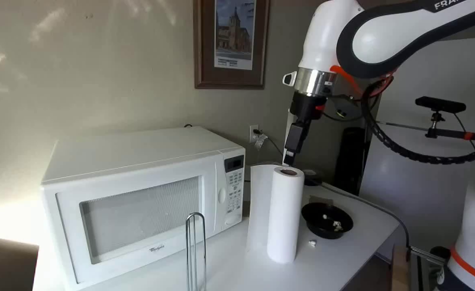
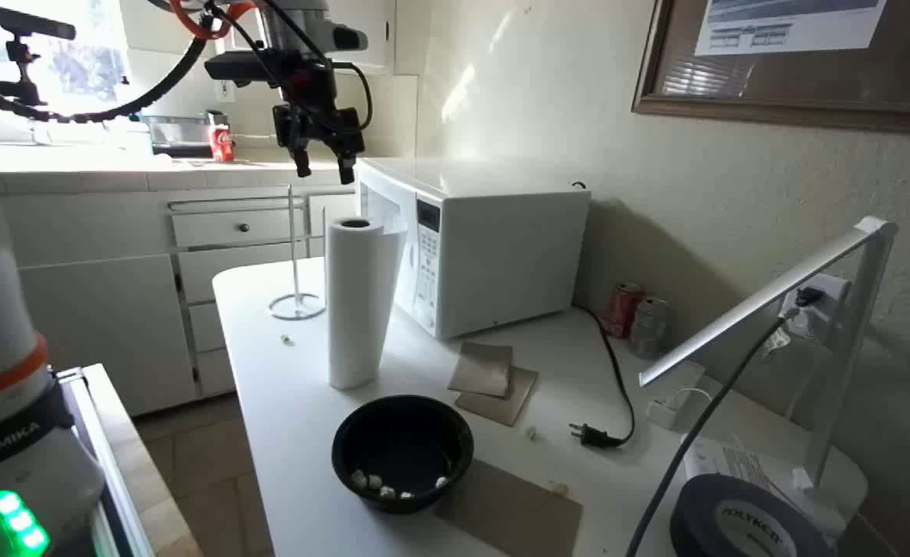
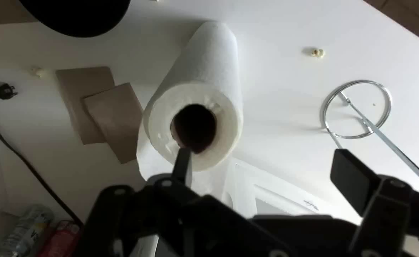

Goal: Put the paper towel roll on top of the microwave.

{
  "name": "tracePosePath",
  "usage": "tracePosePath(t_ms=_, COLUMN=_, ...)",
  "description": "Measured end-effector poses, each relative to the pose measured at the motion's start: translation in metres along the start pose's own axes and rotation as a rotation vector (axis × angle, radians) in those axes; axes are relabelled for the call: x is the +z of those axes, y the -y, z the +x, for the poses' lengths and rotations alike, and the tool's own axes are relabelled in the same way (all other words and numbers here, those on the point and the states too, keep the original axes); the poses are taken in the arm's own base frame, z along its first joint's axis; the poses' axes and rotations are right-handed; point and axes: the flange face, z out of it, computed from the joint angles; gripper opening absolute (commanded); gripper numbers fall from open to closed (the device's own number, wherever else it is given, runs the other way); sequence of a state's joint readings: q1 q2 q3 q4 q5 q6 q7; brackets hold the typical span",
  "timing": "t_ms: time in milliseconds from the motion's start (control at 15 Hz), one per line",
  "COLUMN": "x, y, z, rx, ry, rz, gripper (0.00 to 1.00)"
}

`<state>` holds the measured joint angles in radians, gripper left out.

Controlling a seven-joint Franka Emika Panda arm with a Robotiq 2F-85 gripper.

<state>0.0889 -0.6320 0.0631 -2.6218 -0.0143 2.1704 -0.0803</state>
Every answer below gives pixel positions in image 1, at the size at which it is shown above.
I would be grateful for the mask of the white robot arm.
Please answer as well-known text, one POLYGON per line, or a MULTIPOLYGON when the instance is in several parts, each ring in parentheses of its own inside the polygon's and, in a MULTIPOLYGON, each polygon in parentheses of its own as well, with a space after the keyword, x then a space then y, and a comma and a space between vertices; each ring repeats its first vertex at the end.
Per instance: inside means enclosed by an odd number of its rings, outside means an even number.
MULTIPOLYGON (((300 152, 310 123, 321 116, 337 76, 370 86, 360 100, 379 95, 392 73, 416 50, 475 26, 475 0, 412 0, 365 10, 357 0, 326 0, 308 26, 298 68, 284 76, 294 89, 282 162, 300 152)), ((458 239, 442 285, 475 291, 475 171, 470 175, 458 239)))

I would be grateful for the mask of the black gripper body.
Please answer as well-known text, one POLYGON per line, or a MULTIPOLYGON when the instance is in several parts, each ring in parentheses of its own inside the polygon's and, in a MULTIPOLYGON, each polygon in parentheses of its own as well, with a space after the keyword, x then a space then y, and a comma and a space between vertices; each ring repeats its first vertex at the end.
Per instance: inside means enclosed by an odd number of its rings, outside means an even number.
POLYGON ((323 115, 326 99, 324 97, 307 97, 298 92, 292 95, 289 113, 295 116, 287 131, 284 149, 289 152, 298 152, 303 139, 310 129, 313 120, 323 115))

